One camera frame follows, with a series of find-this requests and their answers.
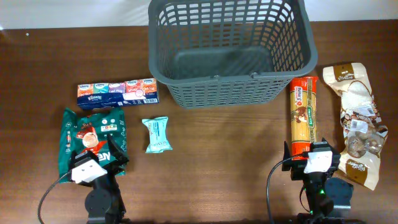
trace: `cartoon character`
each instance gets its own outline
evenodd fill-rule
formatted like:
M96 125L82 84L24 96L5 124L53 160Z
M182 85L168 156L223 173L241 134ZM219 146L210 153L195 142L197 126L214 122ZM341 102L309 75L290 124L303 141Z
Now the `cartoon character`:
M307 109L304 106L297 108L292 113L292 119L295 119L296 122L307 122Z
M81 139L81 143L85 147L82 152L91 151L98 154L107 141L99 141L95 128L92 123L83 124L81 130L76 135L77 139Z

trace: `light blue snack bar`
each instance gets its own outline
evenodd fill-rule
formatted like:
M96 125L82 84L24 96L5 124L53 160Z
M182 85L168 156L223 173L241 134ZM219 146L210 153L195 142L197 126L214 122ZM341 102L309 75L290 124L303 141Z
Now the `light blue snack bar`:
M173 150L166 138L166 125L168 117L155 119L143 119L142 123L149 130L149 146L146 153L162 153L166 150Z

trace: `brown and white snack bag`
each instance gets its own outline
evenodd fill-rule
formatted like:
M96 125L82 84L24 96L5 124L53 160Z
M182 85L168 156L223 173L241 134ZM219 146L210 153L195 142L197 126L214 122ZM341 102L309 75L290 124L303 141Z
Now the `brown and white snack bag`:
M381 125L365 66L349 63L327 67L323 69L323 79L341 97L340 122L346 148L341 153L339 169L374 190L388 129Z

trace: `crinkled plastic bag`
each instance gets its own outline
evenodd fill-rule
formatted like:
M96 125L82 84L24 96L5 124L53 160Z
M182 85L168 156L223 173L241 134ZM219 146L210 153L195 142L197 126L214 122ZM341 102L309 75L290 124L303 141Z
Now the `crinkled plastic bag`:
M341 153L339 169L374 190L388 129L381 125L366 69L361 63L327 67L323 69L323 79L341 97L340 121L346 148Z
M127 154L126 126L124 112L120 108L112 109L108 114L98 113L79 118L72 110L63 112L62 130L60 137L60 152L58 168L60 177L68 172L70 156L73 151L80 154L92 151L97 155L100 166L115 160L109 152L107 135L112 135L116 144Z

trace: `cookie image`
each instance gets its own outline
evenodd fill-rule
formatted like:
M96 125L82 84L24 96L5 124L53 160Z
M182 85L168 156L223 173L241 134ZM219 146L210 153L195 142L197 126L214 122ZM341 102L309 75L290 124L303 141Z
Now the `cookie image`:
M372 134L365 140L365 150L371 154L378 155L383 148L384 140L378 134Z
M89 132L83 136L83 145L87 148L95 147L98 143L98 137L95 133Z
M363 157L366 153L365 145L359 137L351 136L347 140L347 153L355 158Z

